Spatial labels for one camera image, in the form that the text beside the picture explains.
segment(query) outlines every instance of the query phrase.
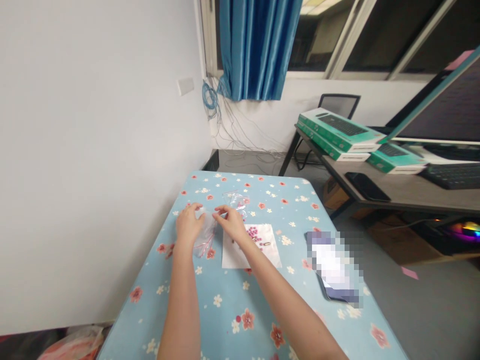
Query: blue curtain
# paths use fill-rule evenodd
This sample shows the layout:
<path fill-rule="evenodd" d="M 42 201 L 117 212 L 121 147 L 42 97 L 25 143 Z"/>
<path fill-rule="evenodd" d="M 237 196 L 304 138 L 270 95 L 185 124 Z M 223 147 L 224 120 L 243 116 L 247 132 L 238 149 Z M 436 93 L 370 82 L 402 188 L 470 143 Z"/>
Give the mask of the blue curtain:
<path fill-rule="evenodd" d="M 302 0 L 219 0 L 223 76 L 234 101 L 280 100 Z"/>

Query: electrical outlet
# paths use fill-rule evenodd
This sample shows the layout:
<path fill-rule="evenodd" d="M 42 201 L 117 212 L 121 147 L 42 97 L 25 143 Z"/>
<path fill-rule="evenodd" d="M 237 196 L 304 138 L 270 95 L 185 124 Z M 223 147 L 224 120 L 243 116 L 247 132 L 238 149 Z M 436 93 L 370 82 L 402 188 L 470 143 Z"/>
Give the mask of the electrical outlet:
<path fill-rule="evenodd" d="M 191 92 L 195 88 L 194 79 L 191 77 L 179 79 L 177 83 L 178 83 L 178 92 L 180 93 L 180 96 L 183 96 Z"/>

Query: computer monitor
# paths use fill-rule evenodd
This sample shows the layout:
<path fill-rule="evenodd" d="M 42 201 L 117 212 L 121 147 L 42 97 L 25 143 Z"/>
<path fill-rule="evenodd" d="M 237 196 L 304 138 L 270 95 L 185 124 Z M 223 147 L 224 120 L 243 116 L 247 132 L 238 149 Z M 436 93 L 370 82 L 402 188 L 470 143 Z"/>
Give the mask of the computer monitor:
<path fill-rule="evenodd" d="M 480 145 L 480 46 L 380 142 L 388 140 Z"/>

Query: window frame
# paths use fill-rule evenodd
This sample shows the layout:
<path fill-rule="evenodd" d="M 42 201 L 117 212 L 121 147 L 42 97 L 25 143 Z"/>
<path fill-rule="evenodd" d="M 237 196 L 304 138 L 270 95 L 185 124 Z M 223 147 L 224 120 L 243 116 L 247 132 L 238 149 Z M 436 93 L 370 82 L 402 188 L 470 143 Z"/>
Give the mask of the window frame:
<path fill-rule="evenodd" d="M 217 24 L 215 1 L 197 0 L 200 3 L 202 36 L 207 76 L 220 78 L 224 71 L 218 68 L 217 59 Z M 325 71 L 287 71 L 287 79 L 312 80 L 364 80 L 364 81 L 410 81 L 427 83 L 435 74 L 402 73 L 428 36 L 440 23 L 456 0 L 444 0 L 435 14 L 429 19 L 417 38 L 392 70 L 392 72 L 344 71 L 345 64 L 357 43 L 362 30 L 377 0 L 355 0 Z"/>

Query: monitor stand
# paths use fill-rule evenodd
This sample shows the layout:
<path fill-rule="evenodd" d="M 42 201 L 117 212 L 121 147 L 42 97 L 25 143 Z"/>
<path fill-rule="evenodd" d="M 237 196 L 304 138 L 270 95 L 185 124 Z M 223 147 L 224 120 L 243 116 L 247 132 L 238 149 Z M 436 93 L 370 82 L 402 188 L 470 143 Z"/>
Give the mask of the monitor stand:
<path fill-rule="evenodd" d="M 460 149 L 456 146 L 438 144 L 423 146 L 409 145 L 407 148 L 414 154 L 424 158 L 430 164 L 468 164 L 480 162 L 480 150 L 477 149 Z"/>

